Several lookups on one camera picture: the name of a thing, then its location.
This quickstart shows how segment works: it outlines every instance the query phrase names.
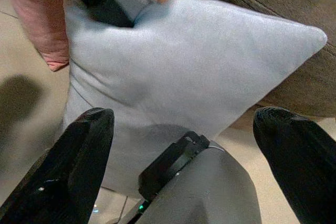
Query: pink pillow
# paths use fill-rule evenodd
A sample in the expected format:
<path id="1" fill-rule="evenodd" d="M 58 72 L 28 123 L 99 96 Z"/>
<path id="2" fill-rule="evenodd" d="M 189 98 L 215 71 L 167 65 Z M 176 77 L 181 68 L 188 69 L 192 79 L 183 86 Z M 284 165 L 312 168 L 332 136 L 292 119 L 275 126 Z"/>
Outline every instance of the pink pillow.
<path id="1" fill-rule="evenodd" d="M 69 63 L 63 0 L 11 0 L 28 38 L 52 71 Z"/>

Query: beige floor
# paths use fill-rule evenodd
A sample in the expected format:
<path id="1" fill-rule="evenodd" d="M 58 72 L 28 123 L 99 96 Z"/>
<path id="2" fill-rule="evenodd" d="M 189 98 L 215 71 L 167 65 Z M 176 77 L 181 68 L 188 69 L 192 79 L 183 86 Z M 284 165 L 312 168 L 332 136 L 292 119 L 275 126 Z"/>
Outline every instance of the beige floor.
<path id="1" fill-rule="evenodd" d="M 0 0 L 0 204 L 36 158 L 52 145 L 68 89 L 68 68 L 51 72 L 26 39 L 8 0 Z M 334 119 L 321 122 L 336 138 Z M 250 133 L 227 129 L 217 139 L 249 172 L 264 224 L 297 224 Z M 135 199 L 101 189 L 91 224 L 113 223 Z"/>

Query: light blue pillow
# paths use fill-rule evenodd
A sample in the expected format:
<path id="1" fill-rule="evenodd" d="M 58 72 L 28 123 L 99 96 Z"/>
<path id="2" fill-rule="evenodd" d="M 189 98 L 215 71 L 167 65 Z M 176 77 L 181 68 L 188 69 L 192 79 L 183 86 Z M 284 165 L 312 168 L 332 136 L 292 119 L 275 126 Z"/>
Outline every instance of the light blue pillow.
<path id="1" fill-rule="evenodd" d="M 306 26 L 215 0 L 147 6 L 134 28 L 66 0 L 70 89 L 64 128 L 115 112 L 103 186 L 138 197 L 138 175 L 187 130 L 214 139 L 327 41 Z"/>

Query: floor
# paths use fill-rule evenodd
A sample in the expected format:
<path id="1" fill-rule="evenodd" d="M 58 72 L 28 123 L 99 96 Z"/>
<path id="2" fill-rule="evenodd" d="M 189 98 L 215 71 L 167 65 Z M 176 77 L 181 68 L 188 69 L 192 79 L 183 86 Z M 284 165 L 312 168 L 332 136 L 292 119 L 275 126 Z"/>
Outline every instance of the floor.
<path id="1" fill-rule="evenodd" d="M 26 39 L 9 0 L 0 0 L 0 58 L 2 204 L 34 161 L 52 146 L 66 102 L 68 68 L 56 73 L 47 68 Z M 335 119 L 325 119 L 320 125 L 336 139 Z M 249 172 L 256 186 L 262 222 L 298 224 L 253 135 L 227 129 L 216 141 Z M 89 223 L 115 223 L 136 202 L 101 188 Z"/>

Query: brown sofa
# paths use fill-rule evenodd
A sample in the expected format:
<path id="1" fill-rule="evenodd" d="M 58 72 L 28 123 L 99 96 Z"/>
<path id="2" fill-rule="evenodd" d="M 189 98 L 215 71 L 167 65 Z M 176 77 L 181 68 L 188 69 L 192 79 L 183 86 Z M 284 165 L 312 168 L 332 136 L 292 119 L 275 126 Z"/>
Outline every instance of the brown sofa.
<path id="1" fill-rule="evenodd" d="M 233 127 L 251 127 L 259 106 L 275 105 L 313 119 L 336 116 L 336 0 L 222 0 L 320 27 L 327 45 L 245 113 Z"/>

